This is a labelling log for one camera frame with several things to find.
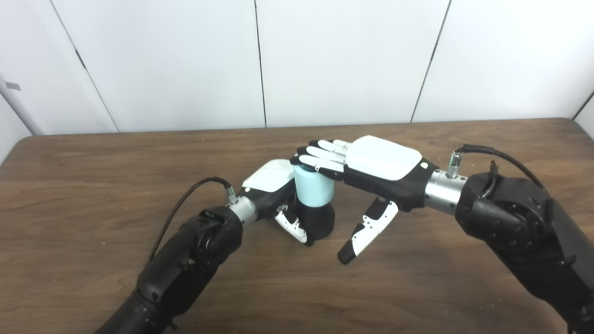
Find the black and white left hand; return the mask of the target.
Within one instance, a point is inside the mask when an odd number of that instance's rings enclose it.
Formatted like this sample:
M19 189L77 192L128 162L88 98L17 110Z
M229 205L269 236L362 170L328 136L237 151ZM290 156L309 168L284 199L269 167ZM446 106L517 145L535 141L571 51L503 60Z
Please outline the black and white left hand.
M295 196L293 165L289 160L275 159L246 178L236 200L227 206L243 225L273 219L297 241L310 247L313 238L290 208Z

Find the black and white right hand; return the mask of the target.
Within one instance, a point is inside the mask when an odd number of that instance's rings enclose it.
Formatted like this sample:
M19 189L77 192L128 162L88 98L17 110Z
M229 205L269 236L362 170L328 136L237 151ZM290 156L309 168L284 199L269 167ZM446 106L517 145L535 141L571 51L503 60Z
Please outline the black and white right hand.
M376 195L337 254L344 265L360 256L399 212L429 207L454 215L466 183L465 177L440 169L418 150L371 135L353 142L313 140L290 161Z

